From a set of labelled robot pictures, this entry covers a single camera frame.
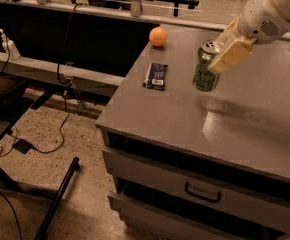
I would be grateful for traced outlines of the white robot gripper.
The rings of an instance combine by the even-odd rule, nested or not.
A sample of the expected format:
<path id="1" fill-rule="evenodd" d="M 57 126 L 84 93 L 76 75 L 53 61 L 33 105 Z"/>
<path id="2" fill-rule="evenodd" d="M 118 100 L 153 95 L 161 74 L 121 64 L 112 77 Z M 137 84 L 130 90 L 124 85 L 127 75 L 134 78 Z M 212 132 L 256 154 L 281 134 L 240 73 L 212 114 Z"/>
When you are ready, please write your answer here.
<path id="1" fill-rule="evenodd" d="M 290 0 L 250 0 L 208 48 L 216 56 L 208 70 L 221 74 L 252 55 L 254 43 L 271 43 L 290 30 Z"/>

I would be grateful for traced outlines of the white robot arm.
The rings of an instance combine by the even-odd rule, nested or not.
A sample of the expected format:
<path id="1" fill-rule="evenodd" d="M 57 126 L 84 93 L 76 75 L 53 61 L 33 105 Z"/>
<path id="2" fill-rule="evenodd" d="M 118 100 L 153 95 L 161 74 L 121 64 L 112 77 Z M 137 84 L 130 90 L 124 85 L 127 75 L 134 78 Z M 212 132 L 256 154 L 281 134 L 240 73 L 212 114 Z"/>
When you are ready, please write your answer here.
<path id="1" fill-rule="evenodd" d="M 217 38 L 223 47 L 208 69 L 223 73 L 251 56 L 255 44 L 272 43 L 289 31 L 290 0 L 249 0 Z"/>

